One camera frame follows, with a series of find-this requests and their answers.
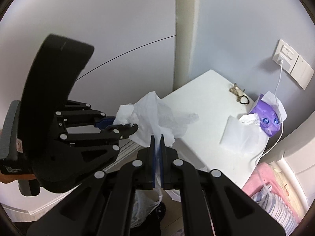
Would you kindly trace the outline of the white tissue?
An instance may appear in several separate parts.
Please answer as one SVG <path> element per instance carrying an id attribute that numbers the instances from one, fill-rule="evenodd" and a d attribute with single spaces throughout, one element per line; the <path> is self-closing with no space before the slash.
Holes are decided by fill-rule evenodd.
<path id="1" fill-rule="evenodd" d="M 135 104 L 121 105 L 113 124 L 138 125 L 129 139 L 142 147 L 150 146 L 151 136 L 157 145 L 163 136 L 165 146 L 172 147 L 177 138 L 185 135 L 188 126 L 198 120 L 197 114 L 174 111 L 155 92 L 149 92 Z"/>

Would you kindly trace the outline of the trash bin with plastic bag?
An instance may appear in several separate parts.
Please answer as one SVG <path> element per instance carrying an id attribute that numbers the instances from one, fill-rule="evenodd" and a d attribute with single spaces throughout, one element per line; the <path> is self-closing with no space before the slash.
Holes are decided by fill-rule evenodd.
<path id="1" fill-rule="evenodd" d="M 133 201 L 130 227 L 136 228 L 144 223 L 149 215 L 153 215 L 159 222 L 166 214 L 166 205 L 162 202 L 162 189 L 136 190 Z"/>

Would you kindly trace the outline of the striped pillow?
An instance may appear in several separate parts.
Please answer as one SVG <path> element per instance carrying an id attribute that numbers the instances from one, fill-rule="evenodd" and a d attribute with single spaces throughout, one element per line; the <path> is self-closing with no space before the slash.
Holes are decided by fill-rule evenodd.
<path id="1" fill-rule="evenodd" d="M 290 208 L 278 195 L 271 192 L 271 188 L 271 185 L 263 186 L 251 199 L 283 227 L 286 235 L 290 235 L 298 223 Z"/>

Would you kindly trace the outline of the white bed headboard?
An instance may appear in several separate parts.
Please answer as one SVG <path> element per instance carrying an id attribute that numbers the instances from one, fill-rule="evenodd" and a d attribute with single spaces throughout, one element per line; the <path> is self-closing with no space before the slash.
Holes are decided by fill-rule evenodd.
<path id="1" fill-rule="evenodd" d="M 308 211 L 314 201 L 314 114 L 281 140 L 264 161 L 280 168 Z"/>

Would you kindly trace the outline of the crumpled tissue on nightstand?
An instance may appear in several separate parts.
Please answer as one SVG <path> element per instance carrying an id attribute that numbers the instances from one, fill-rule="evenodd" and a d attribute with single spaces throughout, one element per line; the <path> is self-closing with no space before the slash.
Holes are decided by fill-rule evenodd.
<path id="1" fill-rule="evenodd" d="M 240 117 L 239 122 L 247 126 L 259 126 L 260 119 L 257 113 L 250 113 Z"/>

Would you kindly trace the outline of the purple tissue pack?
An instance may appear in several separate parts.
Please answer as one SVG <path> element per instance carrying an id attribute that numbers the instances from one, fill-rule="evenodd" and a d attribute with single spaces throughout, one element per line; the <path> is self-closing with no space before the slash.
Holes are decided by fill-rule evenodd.
<path id="1" fill-rule="evenodd" d="M 249 113 L 259 115 L 260 127 L 268 137 L 278 133 L 287 118 L 282 102 L 272 92 L 260 94 Z"/>

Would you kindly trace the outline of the white nightstand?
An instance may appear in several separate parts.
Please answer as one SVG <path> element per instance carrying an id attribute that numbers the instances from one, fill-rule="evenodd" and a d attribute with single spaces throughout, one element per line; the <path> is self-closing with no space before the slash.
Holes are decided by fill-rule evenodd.
<path id="1" fill-rule="evenodd" d="M 240 118 L 251 109 L 250 104 L 236 101 L 236 96 L 229 92 L 231 87 L 232 83 L 210 70 L 160 99 L 174 111 L 199 116 L 199 120 L 190 124 L 185 135 L 172 145 L 179 156 L 197 169 L 219 169 L 242 188 L 254 169 L 226 166 L 221 162 L 219 147 L 228 117 Z"/>

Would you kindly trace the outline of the white wall switch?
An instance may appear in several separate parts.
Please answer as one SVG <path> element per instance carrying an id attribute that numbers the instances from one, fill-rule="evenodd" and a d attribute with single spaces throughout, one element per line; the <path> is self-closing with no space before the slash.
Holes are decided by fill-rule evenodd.
<path id="1" fill-rule="evenodd" d="M 299 86 L 305 90 L 314 75 L 314 70 L 306 62 L 306 60 L 299 55 L 290 75 L 299 84 Z"/>

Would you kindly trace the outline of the cream door frame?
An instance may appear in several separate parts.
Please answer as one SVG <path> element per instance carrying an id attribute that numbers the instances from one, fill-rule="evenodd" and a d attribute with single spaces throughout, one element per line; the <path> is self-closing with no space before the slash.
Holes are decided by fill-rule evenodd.
<path id="1" fill-rule="evenodd" d="M 200 0 L 176 0 L 176 49 L 173 89 L 190 81 Z"/>

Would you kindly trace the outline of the white wall socket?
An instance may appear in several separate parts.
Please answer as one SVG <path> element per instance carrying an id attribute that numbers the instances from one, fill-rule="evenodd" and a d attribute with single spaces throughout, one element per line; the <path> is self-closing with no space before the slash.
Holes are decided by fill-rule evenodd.
<path id="1" fill-rule="evenodd" d="M 296 50 L 285 41 L 279 40 L 272 60 L 279 66 L 282 66 L 283 70 L 290 74 L 297 62 L 298 56 L 299 54 Z"/>

